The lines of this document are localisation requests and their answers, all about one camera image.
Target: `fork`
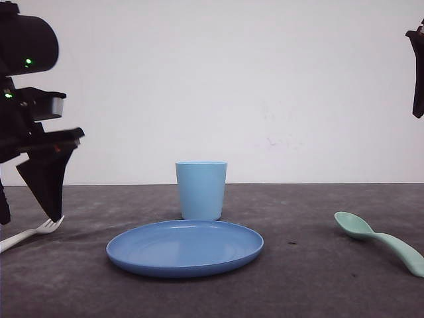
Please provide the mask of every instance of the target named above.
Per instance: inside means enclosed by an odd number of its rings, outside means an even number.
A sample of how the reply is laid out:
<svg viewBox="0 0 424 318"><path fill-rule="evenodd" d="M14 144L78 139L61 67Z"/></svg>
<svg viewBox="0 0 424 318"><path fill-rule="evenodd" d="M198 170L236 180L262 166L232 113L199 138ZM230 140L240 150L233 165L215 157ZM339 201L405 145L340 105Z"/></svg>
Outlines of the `fork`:
<svg viewBox="0 0 424 318"><path fill-rule="evenodd" d="M27 239L28 237L31 237L35 234L49 234L51 232L54 232L62 223L65 216L62 216L59 221L53 222L52 220L47 220L43 224L41 224L36 229L26 230L22 233L16 234L12 237L6 238L5 240L2 240L0 242L0 253L3 253L5 250L8 250L12 246L18 244L22 240Z"/></svg>

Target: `table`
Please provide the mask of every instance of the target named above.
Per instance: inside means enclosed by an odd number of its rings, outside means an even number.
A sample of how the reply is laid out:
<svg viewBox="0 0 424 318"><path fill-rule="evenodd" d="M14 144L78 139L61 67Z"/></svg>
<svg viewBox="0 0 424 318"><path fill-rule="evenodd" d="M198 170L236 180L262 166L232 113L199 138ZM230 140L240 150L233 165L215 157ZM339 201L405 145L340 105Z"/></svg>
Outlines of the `table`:
<svg viewBox="0 0 424 318"><path fill-rule="evenodd" d="M5 189L2 239L47 216L26 187ZM424 253L424 184L227 185L223 221L264 237L262 254L205 278L146 278L115 267L106 244L179 219L176 185L64 187L65 219L0 256L2 317L424 317L424 280L376 241L348 238L336 211L364 217Z"/></svg>

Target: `plate rim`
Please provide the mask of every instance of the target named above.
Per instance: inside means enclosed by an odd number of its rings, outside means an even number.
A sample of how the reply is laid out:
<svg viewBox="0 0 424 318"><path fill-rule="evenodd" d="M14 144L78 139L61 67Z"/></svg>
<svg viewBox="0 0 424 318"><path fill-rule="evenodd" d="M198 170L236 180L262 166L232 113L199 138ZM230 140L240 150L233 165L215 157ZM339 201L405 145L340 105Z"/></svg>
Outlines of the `plate rim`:
<svg viewBox="0 0 424 318"><path fill-rule="evenodd" d="M153 226L153 225L157 225L157 224L163 224L163 223L174 223L174 222L195 222L195 223L219 223L219 224L226 224L232 227L240 227L244 230L247 230L249 232L252 232L254 235L256 235L259 239L260 239L260 245L257 249L255 249L253 252L248 253L247 255L243 256L243 257L239 257L236 258L234 260L227 260L225 262L216 262L216 263L212 263L212 264L201 264L201 265L185 265L185 266L149 266L149 265L142 265L140 263L136 263L136 262L128 262L126 260L121 260L119 258L116 258L114 256L111 255L110 252L110 246L113 243L114 240L117 240L120 236L123 236L125 234L127 234L128 232L131 231L135 231L137 229L143 228L143 227L149 227L149 226ZM139 227L135 227L133 229L129 229L121 234L118 234L117 236L115 236L114 238L112 238L106 245L106 253L108 255L108 257L112 260L115 260L117 262L122 262L125 263L126 265L130 265L130 266L136 266L139 268L149 268L149 269L164 269L164 270L169 270L169 269L190 269L190 268L203 268L203 267L208 267L208 266L220 266L220 265L224 265L224 264L230 264L231 262L236 262L239 260L242 260L244 258L247 258L249 256L253 256L253 255L257 255L262 249L264 248L264 238L262 237L261 234L259 234L258 232L256 232L253 229L250 229L248 227L245 227L244 225L238 224L238 223L232 223L232 222L227 222L227 221L218 221L218 220L167 220L167 221L160 221L160 222L155 222L155 223L148 223L145 225L141 225Z"/></svg>

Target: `blue plate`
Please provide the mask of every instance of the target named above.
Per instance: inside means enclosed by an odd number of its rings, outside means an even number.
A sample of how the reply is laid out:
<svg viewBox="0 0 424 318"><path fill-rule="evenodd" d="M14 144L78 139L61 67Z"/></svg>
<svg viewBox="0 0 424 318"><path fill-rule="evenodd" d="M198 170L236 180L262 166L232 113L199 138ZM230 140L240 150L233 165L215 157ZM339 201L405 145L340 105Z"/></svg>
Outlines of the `blue plate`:
<svg viewBox="0 0 424 318"><path fill-rule="evenodd" d="M164 278L208 276L254 260L264 239L241 225L178 220L137 227L109 242L111 261L129 272Z"/></svg>

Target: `spoon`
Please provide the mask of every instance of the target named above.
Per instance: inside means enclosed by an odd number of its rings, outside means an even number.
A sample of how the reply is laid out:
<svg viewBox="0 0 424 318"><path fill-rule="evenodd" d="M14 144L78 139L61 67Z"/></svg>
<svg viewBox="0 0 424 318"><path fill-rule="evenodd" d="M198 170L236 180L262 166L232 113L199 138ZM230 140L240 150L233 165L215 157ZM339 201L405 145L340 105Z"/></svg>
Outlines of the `spoon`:
<svg viewBox="0 0 424 318"><path fill-rule="evenodd" d="M358 215L336 212L334 218L346 234L354 239L378 239L386 243L400 257L412 274L424 278L424 257L414 248L392 235L374 232L370 225Z"/></svg>

